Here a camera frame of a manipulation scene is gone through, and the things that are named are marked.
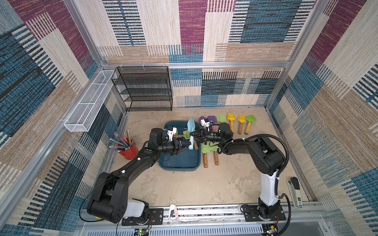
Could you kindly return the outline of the light blue shovel white handle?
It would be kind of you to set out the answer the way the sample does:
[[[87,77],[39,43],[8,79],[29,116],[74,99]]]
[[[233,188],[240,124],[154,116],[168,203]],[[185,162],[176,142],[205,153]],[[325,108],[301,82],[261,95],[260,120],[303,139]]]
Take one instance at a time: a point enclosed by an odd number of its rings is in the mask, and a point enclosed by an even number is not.
[[[188,121],[188,132],[192,133],[195,130],[195,121],[193,118],[189,119]],[[197,149],[197,144],[195,143],[195,139],[192,135],[190,135],[190,145],[189,150]]]

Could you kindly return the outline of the purple shovel pink handle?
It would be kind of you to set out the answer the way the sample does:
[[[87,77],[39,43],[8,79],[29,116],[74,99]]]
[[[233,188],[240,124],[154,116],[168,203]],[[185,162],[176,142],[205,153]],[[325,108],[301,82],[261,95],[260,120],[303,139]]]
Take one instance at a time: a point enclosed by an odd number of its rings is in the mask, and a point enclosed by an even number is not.
[[[212,124],[216,124],[216,123],[218,122],[216,116],[208,116],[207,119],[208,119]]]
[[[205,120],[205,119],[206,119],[206,117],[201,116],[201,117],[198,119],[198,122],[201,123],[201,121],[202,121],[202,120]]]

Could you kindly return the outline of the green shovel wooden handle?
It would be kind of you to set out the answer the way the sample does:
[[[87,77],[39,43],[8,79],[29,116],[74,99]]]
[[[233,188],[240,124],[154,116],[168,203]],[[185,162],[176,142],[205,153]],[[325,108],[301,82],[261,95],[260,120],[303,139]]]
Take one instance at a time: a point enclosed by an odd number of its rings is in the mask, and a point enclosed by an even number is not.
[[[224,114],[219,114],[219,115],[216,116],[216,118],[217,118],[218,123],[226,123],[227,122],[226,116]]]

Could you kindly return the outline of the yellow shovel wooden handle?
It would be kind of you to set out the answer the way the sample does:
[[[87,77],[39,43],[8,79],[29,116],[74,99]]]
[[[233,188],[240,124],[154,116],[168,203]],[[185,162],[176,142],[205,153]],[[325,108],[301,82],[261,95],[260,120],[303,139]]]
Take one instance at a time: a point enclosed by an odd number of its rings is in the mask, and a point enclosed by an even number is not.
[[[243,131],[243,124],[246,122],[246,116],[239,115],[237,120],[239,121],[239,128],[238,128],[238,134],[242,134]]]

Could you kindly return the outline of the green shovel yellow handle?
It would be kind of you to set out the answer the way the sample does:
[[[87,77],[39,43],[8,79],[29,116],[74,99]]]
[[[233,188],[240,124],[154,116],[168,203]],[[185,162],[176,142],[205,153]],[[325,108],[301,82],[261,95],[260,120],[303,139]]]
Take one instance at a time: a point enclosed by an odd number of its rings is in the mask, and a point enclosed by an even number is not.
[[[246,121],[247,121],[248,124],[247,124],[247,128],[245,130],[245,134],[248,135],[249,132],[250,132],[252,124],[256,122],[256,117],[253,116],[253,115],[249,115],[249,116],[246,117]]]

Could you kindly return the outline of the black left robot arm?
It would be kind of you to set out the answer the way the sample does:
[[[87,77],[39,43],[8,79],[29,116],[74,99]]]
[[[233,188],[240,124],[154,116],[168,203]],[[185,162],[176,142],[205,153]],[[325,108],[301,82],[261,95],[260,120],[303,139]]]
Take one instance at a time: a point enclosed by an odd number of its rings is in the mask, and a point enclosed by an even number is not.
[[[152,167],[162,153],[178,154],[189,148],[190,140],[168,135],[161,128],[153,128],[137,157],[111,173],[101,173],[90,194],[87,213],[112,223],[119,222],[128,208],[129,186],[145,170]]]

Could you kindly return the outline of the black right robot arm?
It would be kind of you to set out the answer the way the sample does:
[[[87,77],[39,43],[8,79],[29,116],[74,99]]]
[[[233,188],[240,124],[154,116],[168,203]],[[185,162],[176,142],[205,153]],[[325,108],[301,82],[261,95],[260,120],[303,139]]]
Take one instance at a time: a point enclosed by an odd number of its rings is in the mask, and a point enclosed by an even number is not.
[[[219,124],[217,132],[207,128],[193,131],[190,135],[201,143],[216,143],[217,152],[226,155],[249,154],[261,174],[261,193],[258,199],[258,213],[261,220],[270,220],[280,207],[278,194],[279,177],[289,161],[288,149],[278,137],[257,134],[248,138],[233,138],[227,123]]]

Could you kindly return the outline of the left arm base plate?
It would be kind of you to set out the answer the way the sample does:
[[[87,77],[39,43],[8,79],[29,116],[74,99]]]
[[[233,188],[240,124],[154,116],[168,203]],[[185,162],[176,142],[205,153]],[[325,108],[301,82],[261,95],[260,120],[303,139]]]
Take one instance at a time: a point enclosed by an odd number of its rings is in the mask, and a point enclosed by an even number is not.
[[[163,216],[164,216],[164,209],[163,208],[150,208],[148,213],[142,213],[141,217],[128,217],[123,218],[121,225],[122,226],[147,226],[149,224],[155,225],[162,225],[163,224]]]

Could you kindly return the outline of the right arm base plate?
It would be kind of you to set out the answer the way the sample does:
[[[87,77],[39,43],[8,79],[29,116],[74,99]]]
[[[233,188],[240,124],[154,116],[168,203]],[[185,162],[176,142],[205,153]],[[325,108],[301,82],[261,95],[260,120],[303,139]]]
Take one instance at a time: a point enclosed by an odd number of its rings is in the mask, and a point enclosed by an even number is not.
[[[246,222],[263,222],[263,221],[286,221],[286,215],[281,206],[278,207],[272,214],[267,217],[262,217],[258,211],[258,205],[244,204],[240,207],[241,212],[244,214]]]

